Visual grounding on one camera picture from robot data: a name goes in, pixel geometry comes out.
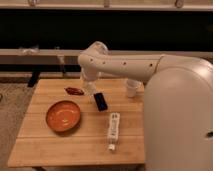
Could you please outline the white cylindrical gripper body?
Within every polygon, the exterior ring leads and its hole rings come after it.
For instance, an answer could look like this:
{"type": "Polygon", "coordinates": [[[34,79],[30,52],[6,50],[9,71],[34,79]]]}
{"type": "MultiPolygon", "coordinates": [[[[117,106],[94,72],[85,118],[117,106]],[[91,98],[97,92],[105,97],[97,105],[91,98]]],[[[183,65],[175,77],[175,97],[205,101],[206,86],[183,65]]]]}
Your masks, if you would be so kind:
{"type": "Polygon", "coordinates": [[[95,81],[98,79],[98,72],[90,69],[81,71],[82,88],[86,95],[92,96],[97,92],[95,81]]]}

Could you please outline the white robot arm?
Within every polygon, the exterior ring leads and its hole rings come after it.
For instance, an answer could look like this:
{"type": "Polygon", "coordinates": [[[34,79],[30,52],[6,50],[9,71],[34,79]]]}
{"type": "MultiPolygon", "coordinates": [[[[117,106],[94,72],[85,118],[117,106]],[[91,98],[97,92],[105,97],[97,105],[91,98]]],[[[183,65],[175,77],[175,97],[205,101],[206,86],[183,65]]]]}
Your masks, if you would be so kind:
{"type": "Polygon", "coordinates": [[[143,82],[146,171],[213,171],[213,64],[167,54],[110,55],[95,42],[78,56],[83,78],[101,72],[143,82]]]}

